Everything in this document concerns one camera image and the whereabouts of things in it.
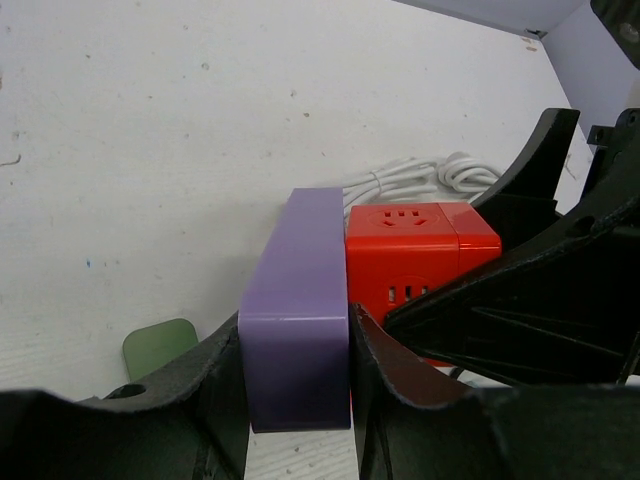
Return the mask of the green power strip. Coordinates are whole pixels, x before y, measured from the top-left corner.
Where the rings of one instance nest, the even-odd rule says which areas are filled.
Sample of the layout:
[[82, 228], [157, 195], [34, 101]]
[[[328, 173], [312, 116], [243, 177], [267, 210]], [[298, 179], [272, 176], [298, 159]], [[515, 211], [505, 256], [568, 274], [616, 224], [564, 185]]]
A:
[[160, 369], [198, 344], [193, 324], [176, 318], [131, 332], [122, 353], [130, 382]]

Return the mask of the red cube socket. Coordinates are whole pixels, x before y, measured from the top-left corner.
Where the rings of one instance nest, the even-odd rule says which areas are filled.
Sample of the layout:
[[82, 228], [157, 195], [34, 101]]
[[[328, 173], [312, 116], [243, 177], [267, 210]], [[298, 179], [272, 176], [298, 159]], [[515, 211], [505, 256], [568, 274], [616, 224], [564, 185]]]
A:
[[466, 202], [358, 205], [346, 228], [348, 299], [383, 325], [501, 252], [500, 236]]

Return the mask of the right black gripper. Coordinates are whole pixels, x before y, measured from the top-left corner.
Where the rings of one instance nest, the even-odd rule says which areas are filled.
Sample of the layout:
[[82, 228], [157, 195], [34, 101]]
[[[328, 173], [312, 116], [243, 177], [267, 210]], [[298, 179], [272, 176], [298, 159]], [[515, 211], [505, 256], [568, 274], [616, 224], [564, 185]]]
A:
[[[580, 112], [548, 108], [522, 151], [473, 208], [512, 250], [558, 219], [554, 195]], [[579, 213], [603, 220], [626, 218], [639, 208], [639, 109], [624, 110], [613, 127], [593, 126], [588, 144], [595, 154]]]

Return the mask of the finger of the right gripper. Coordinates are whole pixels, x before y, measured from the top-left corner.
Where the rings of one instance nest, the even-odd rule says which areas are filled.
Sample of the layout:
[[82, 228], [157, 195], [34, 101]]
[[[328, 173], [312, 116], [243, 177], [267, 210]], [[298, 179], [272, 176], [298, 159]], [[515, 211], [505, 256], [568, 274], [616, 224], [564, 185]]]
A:
[[639, 370], [639, 203], [592, 209], [399, 308], [386, 332], [508, 384], [624, 383]]

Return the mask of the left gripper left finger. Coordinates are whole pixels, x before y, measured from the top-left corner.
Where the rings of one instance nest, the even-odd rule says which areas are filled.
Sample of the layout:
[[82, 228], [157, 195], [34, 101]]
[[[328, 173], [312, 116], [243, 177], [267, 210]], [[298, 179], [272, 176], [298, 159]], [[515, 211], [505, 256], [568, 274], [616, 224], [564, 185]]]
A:
[[4, 479], [241, 479], [248, 443], [235, 317], [103, 399], [1, 394]]

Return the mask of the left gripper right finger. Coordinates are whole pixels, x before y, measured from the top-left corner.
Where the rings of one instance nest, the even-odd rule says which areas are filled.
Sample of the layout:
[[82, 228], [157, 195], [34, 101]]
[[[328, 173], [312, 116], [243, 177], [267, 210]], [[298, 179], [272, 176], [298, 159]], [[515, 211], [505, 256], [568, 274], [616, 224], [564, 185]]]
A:
[[635, 479], [639, 390], [472, 388], [350, 309], [354, 432], [363, 479]]

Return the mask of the purple usb hub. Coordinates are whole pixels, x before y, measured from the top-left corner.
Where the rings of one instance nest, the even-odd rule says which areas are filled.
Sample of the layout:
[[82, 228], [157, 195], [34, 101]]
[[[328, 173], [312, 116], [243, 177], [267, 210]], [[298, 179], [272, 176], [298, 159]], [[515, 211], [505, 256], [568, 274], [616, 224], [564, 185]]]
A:
[[254, 432], [350, 427], [341, 189], [292, 191], [243, 293], [238, 331]]

